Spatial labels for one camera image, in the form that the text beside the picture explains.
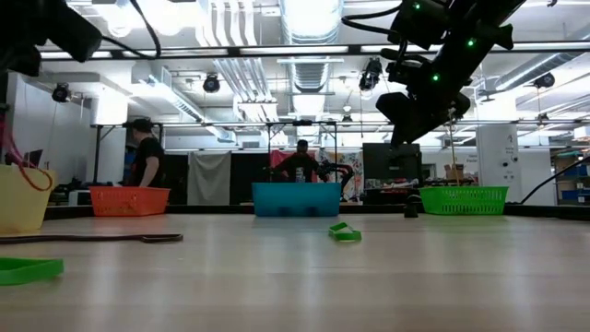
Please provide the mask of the storage shelf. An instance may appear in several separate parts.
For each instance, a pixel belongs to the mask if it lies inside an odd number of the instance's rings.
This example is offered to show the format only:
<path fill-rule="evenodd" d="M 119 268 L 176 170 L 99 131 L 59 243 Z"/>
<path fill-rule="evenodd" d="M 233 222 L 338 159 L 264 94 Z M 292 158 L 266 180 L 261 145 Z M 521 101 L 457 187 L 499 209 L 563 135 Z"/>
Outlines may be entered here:
<path fill-rule="evenodd" d="M 590 148 L 560 151 L 552 166 L 557 205 L 590 206 Z"/>

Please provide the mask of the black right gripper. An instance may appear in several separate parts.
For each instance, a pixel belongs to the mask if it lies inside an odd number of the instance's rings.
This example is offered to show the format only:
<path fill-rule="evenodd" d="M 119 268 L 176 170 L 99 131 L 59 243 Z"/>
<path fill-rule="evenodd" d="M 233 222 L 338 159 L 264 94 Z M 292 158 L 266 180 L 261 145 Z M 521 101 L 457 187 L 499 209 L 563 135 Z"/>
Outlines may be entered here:
<path fill-rule="evenodd" d="M 449 100 L 470 84 L 470 73 L 460 65 L 410 55 L 400 65 L 400 83 L 411 100 Z M 470 106 L 470 99 L 454 99 L 444 106 L 444 114 L 447 119 L 462 119 Z"/>

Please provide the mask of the thin red rubber band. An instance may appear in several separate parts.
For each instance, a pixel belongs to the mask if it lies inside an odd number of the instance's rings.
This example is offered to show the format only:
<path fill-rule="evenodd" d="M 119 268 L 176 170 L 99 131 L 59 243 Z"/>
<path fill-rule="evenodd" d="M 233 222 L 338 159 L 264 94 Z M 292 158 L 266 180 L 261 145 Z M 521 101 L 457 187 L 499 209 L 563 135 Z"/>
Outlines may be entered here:
<path fill-rule="evenodd" d="M 47 171 L 39 169 L 34 164 L 30 163 L 29 161 L 24 160 L 22 155 L 18 151 L 18 148 L 17 148 L 17 145 L 14 141 L 13 136 L 10 133 L 8 133 L 7 131 L 6 131 L 5 139 L 6 139 L 5 149 L 6 149 L 6 155 L 8 156 L 8 160 L 10 161 L 11 164 L 15 164 L 17 166 L 17 168 L 18 168 L 22 178 L 25 180 L 25 182 L 28 183 L 32 189 L 34 189 L 38 192 L 51 191 L 53 189 L 53 177 Z M 47 179 L 48 184 L 46 186 L 39 186 L 39 185 L 35 184 L 32 181 L 32 179 L 30 178 L 30 176 L 27 174 L 26 168 L 29 168 L 29 169 L 32 169 L 34 171 L 41 173 Z"/>

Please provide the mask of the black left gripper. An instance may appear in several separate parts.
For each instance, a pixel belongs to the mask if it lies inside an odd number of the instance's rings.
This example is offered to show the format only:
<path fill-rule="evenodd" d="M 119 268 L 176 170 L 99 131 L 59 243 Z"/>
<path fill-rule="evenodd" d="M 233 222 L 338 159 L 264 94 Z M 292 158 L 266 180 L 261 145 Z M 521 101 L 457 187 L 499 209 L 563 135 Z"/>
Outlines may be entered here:
<path fill-rule="evenodd" d="M 41 69 L 38 46 L 48 37 L 54 0 L 0 0 L 0 72 L 36 77 Z M 0 74 L 0 161 L 6 143 L 8 73 Z"/>

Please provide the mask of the white square column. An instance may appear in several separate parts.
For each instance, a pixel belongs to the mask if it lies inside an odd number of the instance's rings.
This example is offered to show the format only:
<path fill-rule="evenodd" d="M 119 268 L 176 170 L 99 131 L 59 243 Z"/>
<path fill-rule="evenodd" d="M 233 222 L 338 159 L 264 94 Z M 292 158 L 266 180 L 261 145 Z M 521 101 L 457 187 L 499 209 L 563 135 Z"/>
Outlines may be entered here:
<path fill-rule="evenodd" d="M 482 125 L 477 129 L 476 142 L 479 185 L 507 186 L 505 201 L 520 202 L 523 186 L 516 125 Z"/>

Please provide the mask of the silver ceiling duct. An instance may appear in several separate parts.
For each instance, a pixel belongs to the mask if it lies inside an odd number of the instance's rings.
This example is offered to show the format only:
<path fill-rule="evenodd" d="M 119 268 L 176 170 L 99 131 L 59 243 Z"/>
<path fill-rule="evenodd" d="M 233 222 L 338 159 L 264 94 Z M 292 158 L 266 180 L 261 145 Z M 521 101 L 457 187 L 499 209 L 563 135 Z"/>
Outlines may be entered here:
<path fill-rule="evenodd" d="M 343 0 L 278 0 L 283 42 L 288 45 L 335 44 Z M 327 56 L 295 57 L 289 64 L 291 97 L 298 116 L 317 117 L 324 111 L 331 71 Z"/>

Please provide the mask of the green plastic basket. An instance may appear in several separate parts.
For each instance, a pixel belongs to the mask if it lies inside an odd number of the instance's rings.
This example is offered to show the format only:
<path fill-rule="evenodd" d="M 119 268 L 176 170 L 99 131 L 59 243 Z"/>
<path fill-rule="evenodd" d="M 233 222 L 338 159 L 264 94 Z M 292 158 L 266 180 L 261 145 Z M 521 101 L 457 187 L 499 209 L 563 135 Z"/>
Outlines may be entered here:
<path fill-rule="evenodd" d="M 419 190 L 424 210 L 434 215 L 501 215 L 506 186 L 440 186 Z"/>

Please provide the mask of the thin black rubber band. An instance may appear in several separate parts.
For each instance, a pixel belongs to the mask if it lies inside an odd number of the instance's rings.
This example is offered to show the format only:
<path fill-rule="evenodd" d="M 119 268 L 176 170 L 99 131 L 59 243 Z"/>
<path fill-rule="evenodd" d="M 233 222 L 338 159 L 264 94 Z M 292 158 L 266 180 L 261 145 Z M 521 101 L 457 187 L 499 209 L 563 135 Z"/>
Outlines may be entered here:
<path fill-rule="evenodd" d="M 31 235 L 0 237 L 0 245 L 44 243 L 44 242 L 120 242 L 137 241 L 141 243 L 177 243 L 183 240 L 182 234 L 126 234 L 126 235 Z"/>

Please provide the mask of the grey hanging cloth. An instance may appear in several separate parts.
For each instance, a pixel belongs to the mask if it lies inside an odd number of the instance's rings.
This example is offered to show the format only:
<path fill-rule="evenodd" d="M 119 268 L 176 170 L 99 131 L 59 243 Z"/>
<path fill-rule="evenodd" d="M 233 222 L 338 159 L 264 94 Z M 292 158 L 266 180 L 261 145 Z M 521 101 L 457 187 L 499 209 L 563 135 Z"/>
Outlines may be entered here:
<path fill-rule="evenodd" d="M 227 206 L 230 203 L 231 154 L 188 155 L 187 204 Z"/>

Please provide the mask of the orange plastic basket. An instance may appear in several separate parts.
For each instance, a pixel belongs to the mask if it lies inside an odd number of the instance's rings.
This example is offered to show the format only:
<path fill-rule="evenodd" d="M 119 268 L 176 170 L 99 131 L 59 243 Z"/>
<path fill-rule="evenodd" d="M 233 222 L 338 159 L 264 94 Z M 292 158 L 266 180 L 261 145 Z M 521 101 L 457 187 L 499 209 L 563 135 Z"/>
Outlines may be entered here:
<path fill-rule="evenodd" d="M 136 186 L 91 186 L 96 217 L 143 217 L 165 212 L 170 190 Z"/>

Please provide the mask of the blue plastic bin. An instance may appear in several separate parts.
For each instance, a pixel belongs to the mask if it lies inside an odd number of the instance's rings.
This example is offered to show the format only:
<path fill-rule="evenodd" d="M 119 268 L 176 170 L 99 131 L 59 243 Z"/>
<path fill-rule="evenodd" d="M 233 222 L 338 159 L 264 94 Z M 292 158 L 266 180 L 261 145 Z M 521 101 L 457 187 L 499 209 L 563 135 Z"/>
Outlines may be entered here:
<path fill-rule="evenodd" d="M 257 217 L 335 217 L 339 214 L 338 183 L 253 183 Z"/>

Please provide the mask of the black monitor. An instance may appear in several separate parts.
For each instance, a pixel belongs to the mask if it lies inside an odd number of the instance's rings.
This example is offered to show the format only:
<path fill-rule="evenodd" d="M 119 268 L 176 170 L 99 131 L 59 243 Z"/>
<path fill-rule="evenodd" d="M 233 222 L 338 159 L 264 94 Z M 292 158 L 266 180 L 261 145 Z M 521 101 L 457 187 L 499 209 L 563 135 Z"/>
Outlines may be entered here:
<path fill-rule="evenodd" d="M 362 146 L 364 189 L 423 185 L 419 144 L 364 143 Z"/>

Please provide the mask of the colourful patterned cloth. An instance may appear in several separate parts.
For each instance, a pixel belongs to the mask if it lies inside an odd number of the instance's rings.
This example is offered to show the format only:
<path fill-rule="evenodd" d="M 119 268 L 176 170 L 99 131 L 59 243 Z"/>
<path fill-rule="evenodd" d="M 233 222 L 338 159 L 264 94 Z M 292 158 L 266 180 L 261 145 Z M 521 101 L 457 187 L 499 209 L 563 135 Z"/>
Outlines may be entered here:
<path fill-rule="evenodd" d="M 361 151 L 356 152 L 338 152 L 320 149 L 315 153 L 315 157 L 320 163 L 325 160 L 338 164 L 346 164 L 352 169 L 352 177 L 343 189 L 341 199 L 348 202 L 357 202 L 364 192 L 364 168 L 363 154 Z"/>

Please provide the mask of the red hanging cloth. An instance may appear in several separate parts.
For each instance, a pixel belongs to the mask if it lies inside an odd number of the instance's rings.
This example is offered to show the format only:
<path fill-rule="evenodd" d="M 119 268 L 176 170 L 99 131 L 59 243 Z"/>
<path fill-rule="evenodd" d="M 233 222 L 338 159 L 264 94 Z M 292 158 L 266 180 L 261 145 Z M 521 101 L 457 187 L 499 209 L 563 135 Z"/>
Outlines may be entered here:
<path fill-rule="evenodd" d="M 291 172 L 298 168 L 314 172 L 318 167 L 319 163 L 308 153 L 284 153 L 278 150 L 271 153 L 271 168 L 275 172 Z"/>

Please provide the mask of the green rubber band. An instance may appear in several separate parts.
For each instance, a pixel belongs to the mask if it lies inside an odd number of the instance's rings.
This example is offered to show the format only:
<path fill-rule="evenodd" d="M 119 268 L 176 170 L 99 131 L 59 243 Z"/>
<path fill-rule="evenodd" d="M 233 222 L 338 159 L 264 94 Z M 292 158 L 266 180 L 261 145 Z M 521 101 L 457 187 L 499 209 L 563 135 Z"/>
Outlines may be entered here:
<path fill-rule="evenodd" d="M 62 259 L 0 257 L 0 286 L 52 279 L 65 271 Z"/>
<path fill-rule="evenodd" d="M 329 236 L 337 242 L 360 242 L 361 232 L 353 229 L 346 222 L 340 222 L 328 228 Z"/>

